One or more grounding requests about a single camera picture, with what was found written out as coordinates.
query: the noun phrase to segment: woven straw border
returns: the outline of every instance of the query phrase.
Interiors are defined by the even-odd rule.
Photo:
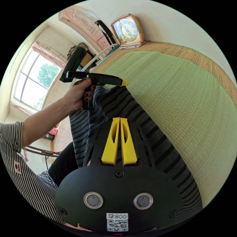
[[[121,49],[116,50],[111,55],[105,58],[94,70],[93,73],[103,73],[110,65],[112,65],[116,60],[121,58],[123,55],[130,52],[160,52],[163,54],[175,56],[178,58],[185,59],[194,63],[195,65],[201,67],[202,69],[210,72],[214,75],[218,81],[225,87],[226,91],[231,96],[235,105],[237,106],[237,89],[225,71],[212,61],[207,56],[201,54],[200,52],[187,48],[184,46],[171,44],[171,43],[161,43],[161,42],[148,42],[142,47],[134,49]]]

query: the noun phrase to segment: hand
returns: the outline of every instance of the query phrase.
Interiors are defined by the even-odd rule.
[[[80,80],[76,82],[64,95],[63,100],[67,107],[71,108],[71,111],[75,111],[82,108],[82,96],[87,101],[91,101],[95,86],[91,85],[91,79]]]

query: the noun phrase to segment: gray striped fabric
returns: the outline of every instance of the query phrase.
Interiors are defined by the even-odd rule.
[[[182,157],[126,87],[105,89],[102,86],[97,86],[93,101],[89,103],[89,111],[78,110],[70,115],[78,166],[83,165],[87,141],[92,137],[96,128],[115,117],[127,118],[140,124],[150,142],[156,167],[169,174],[177,184],[183,209],[174,219],[172,225],[201,211],[202,200],[197,184]],[[118,164],[121,165],[121,153],[118,157]]]

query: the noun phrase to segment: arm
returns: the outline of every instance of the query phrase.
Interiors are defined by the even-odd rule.
[[[62,98],[53,104],[29,116],[23,122],[23,147],[42,138],[73,111],[82,108],[81,98],[85,89],[90,85],[90,79],[82,81],[80,84],[71,87]],[[93,94],[93,87],[91,86],[90,89],[86,92],[88,101],[91,100]]]

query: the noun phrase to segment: clock face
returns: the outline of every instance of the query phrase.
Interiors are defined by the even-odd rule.
[[[138,30],[131,18],[117,21],[114,28],[122,44],[138,40]]]

